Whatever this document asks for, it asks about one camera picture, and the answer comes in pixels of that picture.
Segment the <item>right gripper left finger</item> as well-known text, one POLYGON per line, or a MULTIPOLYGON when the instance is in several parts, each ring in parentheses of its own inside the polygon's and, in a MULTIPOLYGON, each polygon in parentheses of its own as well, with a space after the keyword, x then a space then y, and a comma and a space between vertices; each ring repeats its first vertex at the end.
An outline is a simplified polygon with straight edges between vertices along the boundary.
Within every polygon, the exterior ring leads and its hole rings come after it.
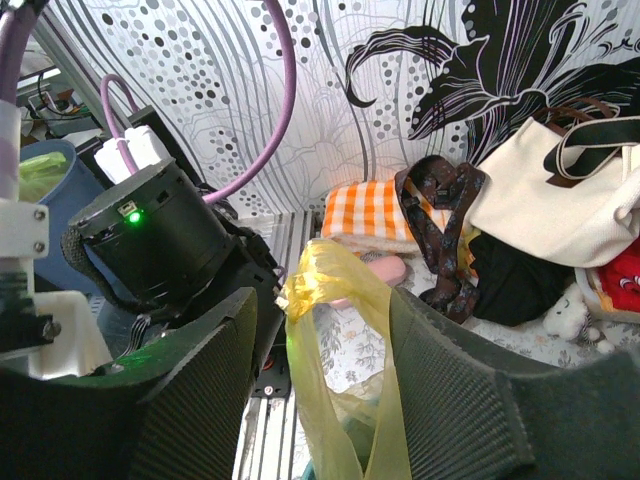
POLYGON ((96 373, 54 383, 53 479, 228 479, 253 384, 257 295, 243 287, 96 373))

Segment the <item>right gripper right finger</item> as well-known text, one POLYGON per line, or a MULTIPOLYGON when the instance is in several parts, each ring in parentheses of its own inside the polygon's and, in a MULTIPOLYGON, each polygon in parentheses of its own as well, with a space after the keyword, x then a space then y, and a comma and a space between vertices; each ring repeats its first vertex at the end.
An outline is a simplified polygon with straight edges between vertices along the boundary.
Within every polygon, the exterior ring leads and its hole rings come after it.
POLYGON ((390 332, 415 479, 535 479, 514 377, 552 372, 393 290, 390 332))

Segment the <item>yellow trash bag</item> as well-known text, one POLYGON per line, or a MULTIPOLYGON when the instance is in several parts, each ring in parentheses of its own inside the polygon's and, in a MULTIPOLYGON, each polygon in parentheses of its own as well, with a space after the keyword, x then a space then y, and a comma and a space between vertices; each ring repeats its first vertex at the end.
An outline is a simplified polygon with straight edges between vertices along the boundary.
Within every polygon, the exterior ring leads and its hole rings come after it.
POLYGON ((391 345, 391 294, 346 248, 314 239, 278 300, 316 479, 411 476, 391 345))

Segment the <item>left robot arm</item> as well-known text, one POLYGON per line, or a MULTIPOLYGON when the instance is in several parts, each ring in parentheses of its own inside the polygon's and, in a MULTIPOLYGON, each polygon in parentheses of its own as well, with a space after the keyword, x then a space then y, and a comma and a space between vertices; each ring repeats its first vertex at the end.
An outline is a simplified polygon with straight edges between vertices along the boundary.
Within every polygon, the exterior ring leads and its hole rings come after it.
POLYGON ((278 263, 267 243, 206 203, 174 158, 98 195, 69 220, 60 247, 109 302, 170 329, 250 287, 257 294, 260 354, 277 338, 278 263))

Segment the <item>cream canvas tote bag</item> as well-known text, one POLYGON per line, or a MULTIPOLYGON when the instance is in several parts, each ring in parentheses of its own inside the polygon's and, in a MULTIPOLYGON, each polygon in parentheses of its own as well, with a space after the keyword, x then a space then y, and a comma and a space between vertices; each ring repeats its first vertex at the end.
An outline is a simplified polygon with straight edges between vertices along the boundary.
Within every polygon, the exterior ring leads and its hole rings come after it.
POLYGON ((586 121, 560 135, 527 119, 479 166, 474 227, 569 267, 607 264, 639 236, 639 119, 586 121))

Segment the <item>black cloth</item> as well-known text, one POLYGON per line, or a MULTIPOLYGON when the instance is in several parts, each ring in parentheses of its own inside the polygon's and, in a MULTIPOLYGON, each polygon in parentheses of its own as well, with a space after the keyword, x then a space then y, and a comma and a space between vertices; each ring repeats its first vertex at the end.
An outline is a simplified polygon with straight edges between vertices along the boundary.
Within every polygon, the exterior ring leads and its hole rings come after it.
POLYGON ((573 269, 531 256, 482 233, 469 244, 479 290, 473 316, 515 327, 545 314, 563 295, 573 269))

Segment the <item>small white plush bunny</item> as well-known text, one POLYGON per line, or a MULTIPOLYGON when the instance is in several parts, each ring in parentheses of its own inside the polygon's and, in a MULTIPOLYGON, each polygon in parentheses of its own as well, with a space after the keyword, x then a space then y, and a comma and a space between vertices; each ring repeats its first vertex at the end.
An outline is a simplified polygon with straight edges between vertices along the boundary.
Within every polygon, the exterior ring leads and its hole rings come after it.
POLYGON ((545 331, 565 341, 591 345, 601 354, 609 354, 615 346, 594 325, 581 289, 572 283, 542 319, 545 331))

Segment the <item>pink case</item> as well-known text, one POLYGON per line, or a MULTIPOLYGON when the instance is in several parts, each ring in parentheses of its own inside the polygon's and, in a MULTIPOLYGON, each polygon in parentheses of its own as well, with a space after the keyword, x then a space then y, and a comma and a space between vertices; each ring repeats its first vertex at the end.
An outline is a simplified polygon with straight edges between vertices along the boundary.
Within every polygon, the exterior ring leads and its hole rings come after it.
POLYGON ((386 285, 396 286, 404 281, 408 267, 397 255, 384 252, 367 252, 356 258, 364 263, 369 270, 386 285))

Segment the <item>blue plastic bin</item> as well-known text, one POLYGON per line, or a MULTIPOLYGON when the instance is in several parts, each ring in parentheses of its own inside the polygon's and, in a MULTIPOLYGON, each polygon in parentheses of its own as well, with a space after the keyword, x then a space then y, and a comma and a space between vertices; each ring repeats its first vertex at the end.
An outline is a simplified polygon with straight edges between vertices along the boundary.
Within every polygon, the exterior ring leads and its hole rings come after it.
POLYGON ((61 154, 66 170, 59 180, 47 186, 30 203, 39 203, 48 208, 49 250, 45 258, 34 261, 38 278, 49 282, 58 290, 77 290, 84 294, 99 293, 88 278, 71 268, 63 257, 60 238, 68 221, 83 207, 91 203, 104 187, 78 157, 75 146, 67 140, 46 140, 25 146, 20 151, 20 166, 45 154, 61 154))

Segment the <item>red cloth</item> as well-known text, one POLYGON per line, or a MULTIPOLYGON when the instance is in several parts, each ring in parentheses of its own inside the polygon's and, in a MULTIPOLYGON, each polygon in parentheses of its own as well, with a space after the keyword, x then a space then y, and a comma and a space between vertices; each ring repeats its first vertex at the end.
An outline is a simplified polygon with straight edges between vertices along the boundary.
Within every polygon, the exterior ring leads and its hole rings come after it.
POLYGON ((639 240, 598 269, 602 290, 617 310, 639 311, 639 240))

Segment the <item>orange checkered cloth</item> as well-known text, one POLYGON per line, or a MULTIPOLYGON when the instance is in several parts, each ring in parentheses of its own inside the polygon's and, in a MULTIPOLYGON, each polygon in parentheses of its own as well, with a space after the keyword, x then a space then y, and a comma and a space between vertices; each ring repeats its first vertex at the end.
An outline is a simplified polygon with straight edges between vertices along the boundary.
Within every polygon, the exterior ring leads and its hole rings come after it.
POLYGON ((369 181, 332 190, 320 231, 352 252, 419 251, 398 203, 395 181, 369 181))

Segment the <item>brown patterned handbag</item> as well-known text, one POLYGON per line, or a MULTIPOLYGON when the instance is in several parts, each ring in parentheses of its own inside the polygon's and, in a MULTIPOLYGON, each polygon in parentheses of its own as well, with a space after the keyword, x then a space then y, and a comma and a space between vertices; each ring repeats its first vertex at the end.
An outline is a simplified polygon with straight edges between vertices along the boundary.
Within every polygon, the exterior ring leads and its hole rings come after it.
POLYGON ((480 193, 485 174, 464 163, 451 165, 429 155, 394 177, 397 200, 435 286, 420 299, 462 324, 471 316, 479 290, 459 276, 458 245, 464 218, 480 193))

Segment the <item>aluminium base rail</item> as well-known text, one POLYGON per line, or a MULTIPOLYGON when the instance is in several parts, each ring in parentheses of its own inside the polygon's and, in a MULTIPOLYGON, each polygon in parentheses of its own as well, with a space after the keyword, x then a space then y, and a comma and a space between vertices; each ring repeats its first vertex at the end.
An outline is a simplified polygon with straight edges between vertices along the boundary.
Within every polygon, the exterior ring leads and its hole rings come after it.
MULTIPOLYGON (((317 233, 317 216, 310 211, 247 218, 240 224, 265 239, 278 262, 280 284, 296 270, 304 246, 317 233)), ((232 477, 300 479, 308 460, 290 380, 286 335, 280 328, 244 410, 232 477)))

